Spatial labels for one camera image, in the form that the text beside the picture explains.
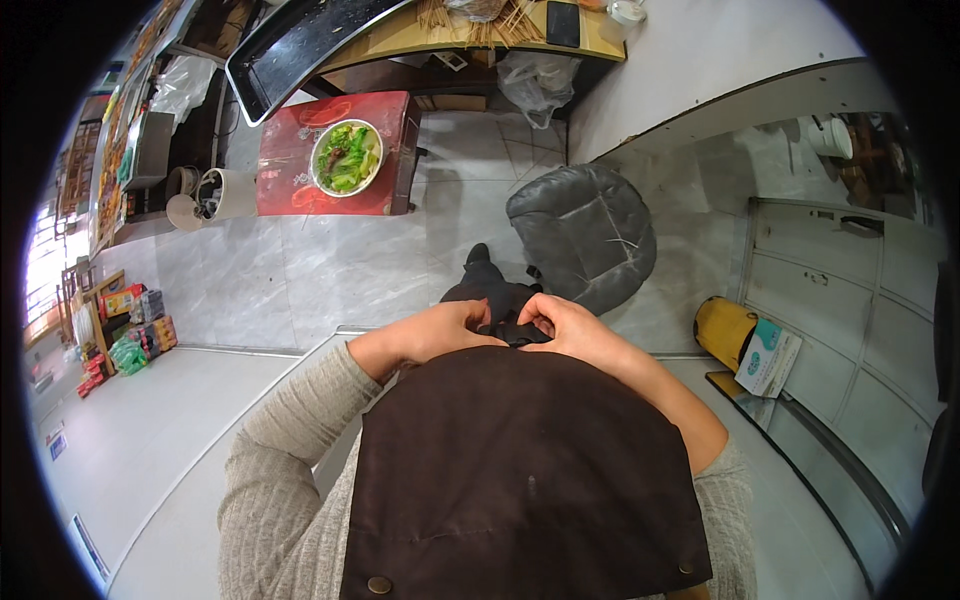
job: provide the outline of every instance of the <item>sweater sleeve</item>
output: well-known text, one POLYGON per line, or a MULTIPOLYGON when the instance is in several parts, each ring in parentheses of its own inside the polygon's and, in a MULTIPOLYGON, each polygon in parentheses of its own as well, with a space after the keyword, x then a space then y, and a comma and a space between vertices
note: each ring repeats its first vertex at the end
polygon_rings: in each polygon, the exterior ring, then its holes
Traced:
POLYGON ((222 598, 279 591, 274 579, 322 505, 311 468, 381 390, 340 346, 275 388, 237 434, 217 512, 222 598))
POLYGON ((750 521, 753 492, 743 454, 733 443, 693 478, 707 533, 712 600, 755 600, 756 563, 750 521))

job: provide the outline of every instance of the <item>bowl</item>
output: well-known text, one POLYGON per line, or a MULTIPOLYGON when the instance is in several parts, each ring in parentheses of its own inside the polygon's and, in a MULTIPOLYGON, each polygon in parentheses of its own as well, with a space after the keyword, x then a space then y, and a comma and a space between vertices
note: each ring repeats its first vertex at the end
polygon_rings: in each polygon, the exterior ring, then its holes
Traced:
POLYGON ((343 121, 337 121, 336 123, 333 123, 332 125, 327 127, 326 131, 321 133, 320 138, 317 140, 317 143, 313 145, 313 151, 310 153, 310 179, 312 179, 313 184, 319 187, 327 196, 332 196, 334 198, 346 198, 348 196, 355 196, 356 194, 359 194, 360 192, 367 189, 367 186, 369 186, 373 182, 373 179, 376 177, 376 174, 380 172, 380 167, 383 165, 384 155, 386 155, 386 152, 383 147, 383 138, 380 137, 380 132, 376 130, 376 127, 360 119, 344 119, 343 121), (367 129, 371 130, 374 134, 376 134, 376 143, 380 147, 380 157, 376 160, 376 164, 373 166, 370 173, 366 177, 364 177, 362 181, 360 181, 360 185, 356 186, 354 189, 350 190, 349 192, 338 192, 336 190, 332 190, 326 187, 321 183, 320 173, 317 172, 317 156, 320 155, 321 150, 323 149, 324 145, 326 145, 326 141, 330 138, 330 135, 333 133, 333 130, 340 127, 341 125, 361 125, 363 127, 366 127, 367 129))

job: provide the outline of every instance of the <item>gray ribbed sweater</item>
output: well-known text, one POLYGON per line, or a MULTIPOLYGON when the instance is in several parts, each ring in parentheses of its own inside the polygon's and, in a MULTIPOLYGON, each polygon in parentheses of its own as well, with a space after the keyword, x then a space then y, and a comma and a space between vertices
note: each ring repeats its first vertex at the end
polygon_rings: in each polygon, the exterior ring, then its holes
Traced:
MULTIPOLYGON (((360 438, 325 500, 310 469, 381 390, 339 347, 301 367, 251 416, 230 449, 217 514, 223 598, 339 597, 360 438)), ((752 494, 732 442, 693 487, 713 567, 710 598, 756 598, 752 494)))

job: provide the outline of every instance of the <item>brown apron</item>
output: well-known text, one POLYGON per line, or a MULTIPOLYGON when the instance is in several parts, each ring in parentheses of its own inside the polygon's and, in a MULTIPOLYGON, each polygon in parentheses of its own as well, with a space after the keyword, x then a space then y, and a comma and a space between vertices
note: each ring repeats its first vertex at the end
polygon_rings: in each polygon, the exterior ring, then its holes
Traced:
POLYGON ((712 576, 679 430, 587 363, 452 352, 362 435, 342 598, 621 600, 712 576))

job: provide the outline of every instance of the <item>gray marble floor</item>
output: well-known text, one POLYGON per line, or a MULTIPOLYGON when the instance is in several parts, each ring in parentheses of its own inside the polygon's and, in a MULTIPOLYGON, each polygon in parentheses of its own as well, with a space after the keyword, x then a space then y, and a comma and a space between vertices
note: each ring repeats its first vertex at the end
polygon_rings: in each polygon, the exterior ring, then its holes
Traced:
MULTIPOLYGON (((658 260, 603 320, 651 351, 697 351, 697 307, 736 295, 747 198, 845 198, 798 130, 796 122, 749 128, 615 165, 650 206, 658 260)), ((563 124, 533 131, 516 113, 430 112, 419 144, 429 154, 415 174, 413 213, 232 219, 124 244, 95 263, 163 290, 184 342, 266 348, 312 348, 337 325, 422 310, 459 281, 480 241, 508 279, 531 282, 504 205, 525 181, 564 164, 563 124)), ((259 128, 241 121, 225 145, 228 168, 252 170, 259 128)))

